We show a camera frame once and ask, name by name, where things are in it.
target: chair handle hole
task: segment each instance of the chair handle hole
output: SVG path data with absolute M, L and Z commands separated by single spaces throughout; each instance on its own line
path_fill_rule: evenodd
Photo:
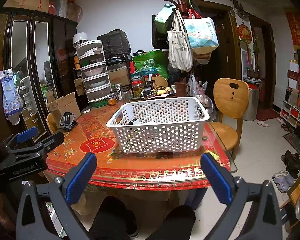
M 230 83 L 229 86 L 231 88 L 234 88 L 234 89 L 238 89 L 239 88 L 239 85 L 238 84 L 235 84 L 235 83 Z

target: blue table leg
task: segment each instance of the blue table leg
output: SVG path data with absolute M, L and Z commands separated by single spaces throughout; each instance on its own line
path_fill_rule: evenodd
M 185 205 L 190 206 L 193 210 L 196 210 L 207 191 L 207 187 L 194 188 L 189 191 L 189 196 L 185 201 Z

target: red doormat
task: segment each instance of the red doormat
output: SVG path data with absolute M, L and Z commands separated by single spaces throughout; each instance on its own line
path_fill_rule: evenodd
M 267 108 L 267 109 L 258 109 L 258 112 L 257 112 L 257 119 L 259 121 L 265 121 L 265 120 L 268 120 L 268 119 L 273 119 L 273 118 L 277 118 L 279 117 L 280 115 L 274 111 L 273 109 L 270 109 L 270 108 Z

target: coat rack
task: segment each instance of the coat rack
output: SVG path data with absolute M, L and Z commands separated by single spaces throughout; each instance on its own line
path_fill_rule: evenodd
M 183 2 L 182 0 L 177 0 L 177 2 L 175 2 L 174 0 L 164 0 L 164 1 L 169 1 L 170 3 L 173 3 L 173 5 L 175 5 L 177 9 L 180 11 L 182 18 L 188 19 L 187 5 L 185 2 Z

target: logo on green bag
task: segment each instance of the logo on green bag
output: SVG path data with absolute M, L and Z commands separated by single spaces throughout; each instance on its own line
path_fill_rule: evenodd
M 143 63 L 143 65 L 144 65 L 145 67 L 147 67 L 147 68 L 153 68 L 154 65 L 155 65 L 154 59 L 151 58 L 151 59 L 146 60 L 146 61 Z

